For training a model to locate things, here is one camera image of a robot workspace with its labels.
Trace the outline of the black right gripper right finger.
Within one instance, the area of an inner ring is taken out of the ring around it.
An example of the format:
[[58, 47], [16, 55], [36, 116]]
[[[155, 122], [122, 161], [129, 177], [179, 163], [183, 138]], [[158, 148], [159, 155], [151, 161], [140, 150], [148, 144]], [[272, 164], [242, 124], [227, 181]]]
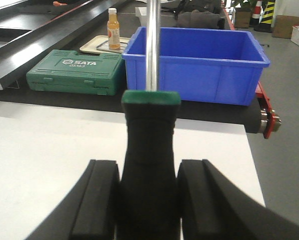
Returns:
[[299, 225], [256, 202], [206, 159], [184, 159], [177, 181], [185, 240], [299, 240]]

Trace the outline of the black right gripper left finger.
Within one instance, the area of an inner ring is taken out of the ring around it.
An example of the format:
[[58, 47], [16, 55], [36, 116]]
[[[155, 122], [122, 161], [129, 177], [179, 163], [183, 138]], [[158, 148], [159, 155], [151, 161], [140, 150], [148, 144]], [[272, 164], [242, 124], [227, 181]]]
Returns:
[[91, 160], [70, 192], [27, 239], [114, 239], [118, 183], [115, 161]]

